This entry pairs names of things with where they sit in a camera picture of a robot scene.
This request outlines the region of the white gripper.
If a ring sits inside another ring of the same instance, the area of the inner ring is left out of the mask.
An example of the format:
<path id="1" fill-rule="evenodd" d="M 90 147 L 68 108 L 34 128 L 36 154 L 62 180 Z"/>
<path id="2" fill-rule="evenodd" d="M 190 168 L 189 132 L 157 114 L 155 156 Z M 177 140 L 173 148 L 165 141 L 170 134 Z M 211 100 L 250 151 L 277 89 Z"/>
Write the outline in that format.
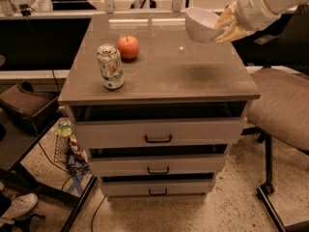
<path id="1" fill-rule="evenodd" d="M 214 24 L 215 29 L 222 31 L 214 41 L 219 44 L 240 40 L 252 35 L 253 31 L 266 29 L 279 18 L 280 15 L 267 0 L 234 1 L 224 9 Z"/>

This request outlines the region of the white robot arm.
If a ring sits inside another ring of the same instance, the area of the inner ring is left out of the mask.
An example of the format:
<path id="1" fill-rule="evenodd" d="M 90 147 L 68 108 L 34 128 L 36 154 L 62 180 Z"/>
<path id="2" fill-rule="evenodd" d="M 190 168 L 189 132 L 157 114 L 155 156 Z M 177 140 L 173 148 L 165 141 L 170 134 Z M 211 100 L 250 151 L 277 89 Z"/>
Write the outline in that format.
<path id="1" fill-rule="evenodd" d="M 222 34 L 216 43 L 233 42 L 266 29 L 288 9 L 307 4 L 309 0 L 236 0 L 215 23 Z"/>

